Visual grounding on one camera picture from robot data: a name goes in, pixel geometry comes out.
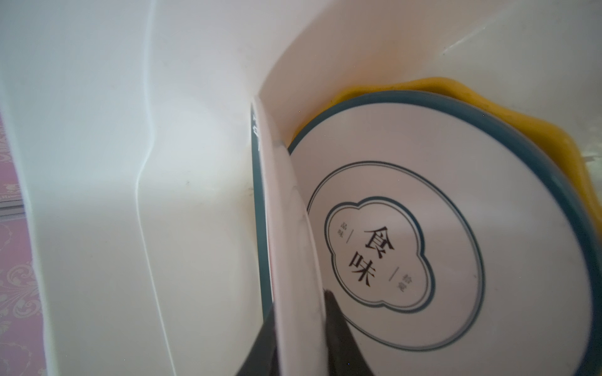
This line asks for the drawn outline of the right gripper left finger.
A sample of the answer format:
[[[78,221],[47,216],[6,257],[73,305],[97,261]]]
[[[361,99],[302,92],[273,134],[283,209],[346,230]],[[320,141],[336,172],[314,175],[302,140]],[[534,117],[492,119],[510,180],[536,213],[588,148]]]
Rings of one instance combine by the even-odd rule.
[[[236,376],[279,376],[274,307],[271,307]]]

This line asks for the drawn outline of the green red rim plate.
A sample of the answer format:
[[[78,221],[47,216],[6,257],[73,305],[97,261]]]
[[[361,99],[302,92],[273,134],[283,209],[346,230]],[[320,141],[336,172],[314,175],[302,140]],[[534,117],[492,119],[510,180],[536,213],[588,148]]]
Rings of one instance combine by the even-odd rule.
[[[281,375],[329,373],[325,304],[306,205],[292,159],[259,97],[251,103],[260,288],[274,313]]]

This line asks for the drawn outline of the white clover emblem plate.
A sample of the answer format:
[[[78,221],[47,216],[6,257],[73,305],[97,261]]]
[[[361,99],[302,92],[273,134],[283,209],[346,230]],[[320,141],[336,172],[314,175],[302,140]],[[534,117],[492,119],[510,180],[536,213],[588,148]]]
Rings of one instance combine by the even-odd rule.
[[[601,242],[568,178],[459,100],[387,91],[289,153],[324,287],[376,375],[599,375]]]

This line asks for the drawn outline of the yellow scalloped dotted plate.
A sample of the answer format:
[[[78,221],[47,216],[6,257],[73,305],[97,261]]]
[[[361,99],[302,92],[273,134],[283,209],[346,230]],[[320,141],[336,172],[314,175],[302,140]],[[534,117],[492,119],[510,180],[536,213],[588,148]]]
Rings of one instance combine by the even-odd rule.
[[[310,129],[310,121],[327,109],[365,94],[392,90],[430,92],[453,98],[491,114],[515,128],[542,150],[564,173],[586,207],[597,231],[601,232],[601,204],[587,171],[585,159],[572,137],[550,122],[502,107],[451,78],[420,78],[390,85],[353,86],[344,89],[296,129],[293,142],[300,141],[301,133]]]

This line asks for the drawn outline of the white plastic bin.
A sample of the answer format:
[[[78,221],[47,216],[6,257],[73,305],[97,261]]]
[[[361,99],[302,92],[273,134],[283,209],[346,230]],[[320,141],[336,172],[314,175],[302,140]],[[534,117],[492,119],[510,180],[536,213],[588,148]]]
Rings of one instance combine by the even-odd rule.
[[[599,1],[2,2],[47,374],[235,374],[263,323],[252,100],[291,139],[433,76],[563,128],[600,188]]]

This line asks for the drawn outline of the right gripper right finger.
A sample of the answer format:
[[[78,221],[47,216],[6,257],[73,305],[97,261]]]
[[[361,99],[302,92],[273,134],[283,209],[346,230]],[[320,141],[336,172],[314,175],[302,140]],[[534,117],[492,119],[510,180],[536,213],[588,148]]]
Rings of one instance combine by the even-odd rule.
[[[334,294],[326,290],[324,298],[329,374],[337,376],[373,375],[374,373],[366,363]]]

